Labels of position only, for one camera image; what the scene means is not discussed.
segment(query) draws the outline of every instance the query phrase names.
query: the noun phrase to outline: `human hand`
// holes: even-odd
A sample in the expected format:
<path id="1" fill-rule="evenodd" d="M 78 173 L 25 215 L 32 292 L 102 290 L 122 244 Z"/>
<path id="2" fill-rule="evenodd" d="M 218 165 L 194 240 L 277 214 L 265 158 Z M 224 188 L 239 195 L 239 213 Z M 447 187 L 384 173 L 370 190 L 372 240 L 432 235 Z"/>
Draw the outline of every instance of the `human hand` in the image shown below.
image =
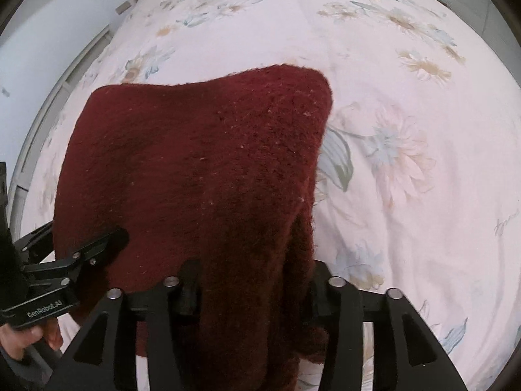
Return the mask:
<path id="1" fill-rule="evenodd" d="M 26 330 L 14 330 L 8 324 L 0 326 L 0 345 L 15 360 L 22 360 L 25 348 L 42 337 L 53 350 L 57 350 L 63 345 L 58 319 L 49 319 L 43 325 L 33 326 Z"/>

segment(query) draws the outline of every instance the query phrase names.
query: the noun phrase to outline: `red blanket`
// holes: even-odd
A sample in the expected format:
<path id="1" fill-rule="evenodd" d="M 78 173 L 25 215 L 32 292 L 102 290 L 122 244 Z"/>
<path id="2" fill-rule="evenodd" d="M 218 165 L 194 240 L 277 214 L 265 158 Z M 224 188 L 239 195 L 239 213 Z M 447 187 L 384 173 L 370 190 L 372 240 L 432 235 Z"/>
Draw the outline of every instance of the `red blanket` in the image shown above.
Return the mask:
<path id="1" fill-rule="evenodd" d="M 330 108 L 326 79 L 288 65 L 96 90 L 59 178 L 56 255 L 116 225 L 130 242 L 80 277 L 74 318 L 81 323 L 109 288 L 148 289 L 199 257 L 203 305 L 190 345 L 198 388 L 293 390 L 298 355 L 325 346 L 323 334 L 300 326 L 299 306 L 313 268 L 315 169 Z"/>

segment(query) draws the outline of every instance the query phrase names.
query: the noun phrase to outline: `white wall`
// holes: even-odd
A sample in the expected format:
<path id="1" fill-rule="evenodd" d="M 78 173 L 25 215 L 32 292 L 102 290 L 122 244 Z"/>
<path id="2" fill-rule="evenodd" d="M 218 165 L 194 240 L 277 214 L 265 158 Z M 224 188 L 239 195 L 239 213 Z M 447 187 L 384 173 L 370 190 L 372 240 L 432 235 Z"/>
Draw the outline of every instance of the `white wall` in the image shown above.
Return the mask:
<path id="1" fill-rule="evenodd" d="M 0 36 L 0 160 L 10 183 L 25 137 L 49 92 L 127 0 L 24 0 Z"/>

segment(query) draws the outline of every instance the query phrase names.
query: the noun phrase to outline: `metal screw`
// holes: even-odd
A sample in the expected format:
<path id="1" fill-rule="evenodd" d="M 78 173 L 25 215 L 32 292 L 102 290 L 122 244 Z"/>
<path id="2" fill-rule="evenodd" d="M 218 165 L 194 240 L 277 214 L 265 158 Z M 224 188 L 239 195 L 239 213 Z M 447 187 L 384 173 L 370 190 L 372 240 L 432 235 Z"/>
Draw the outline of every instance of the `metal screw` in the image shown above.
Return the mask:
<path id="1" fill-rule="evenodd" d="M 109 291 L 107 291 L 107 297 L 109 297 L 109 299 L 111 299 L 111 300 L 116 300 L 116 299 L 120 298 L 122 295 L 123 295 L 123 291 L 121 291 L 119 288 L 113 288 L 113 289 L 109 289 Z"/>
<path id="2" fill-rule="evenodd" d="M 163 285 L 165 287 L 176 287 L 179 285 L 179 278 L 177 276 L 169 276 L 168 278 L 165 278 L 163 281 Z"/>
<path id="3" fill-rule="evenodd" d="M 341 278 L 340 276 L 332 276 L 331 278 L 329 278 L 328 282 L 332 287 L 335 288 L 342 288 L 347 283 L 347 281 L 344 278 Z"/>
<path id="4" fill-rule="evenodd" d="M 391 297 L 393 300 L 399 300 L 403 297 L 403 292 L 397 288 L 391 288 L 387 290 L 387 295 Z"/>

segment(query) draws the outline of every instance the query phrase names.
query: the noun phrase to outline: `white bedsheet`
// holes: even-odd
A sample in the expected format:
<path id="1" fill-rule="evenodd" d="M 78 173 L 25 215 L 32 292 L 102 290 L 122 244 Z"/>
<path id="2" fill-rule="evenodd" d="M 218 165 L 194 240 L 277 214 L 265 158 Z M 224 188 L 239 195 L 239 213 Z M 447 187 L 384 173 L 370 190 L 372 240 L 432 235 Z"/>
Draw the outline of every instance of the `white bedsheet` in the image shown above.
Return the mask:
<path id="1" fill-rule="evenodd" d="M 52 219 L 67 143 L 94 89 L 282 63 L 320 70 L 333 90 L 316 258 L 362 289 L 404 290 L 469 389 L 485 390 L 521 330 L 521 92 L 434 0 L 139 0 L 46 141 L 22 233 Z M 72 337 L 74 325 L 62 325 Z M 365 389 L 371 366 L 368 345 Z M 302 370 L 300 387 L 316 388 L 320 368 Z"/>

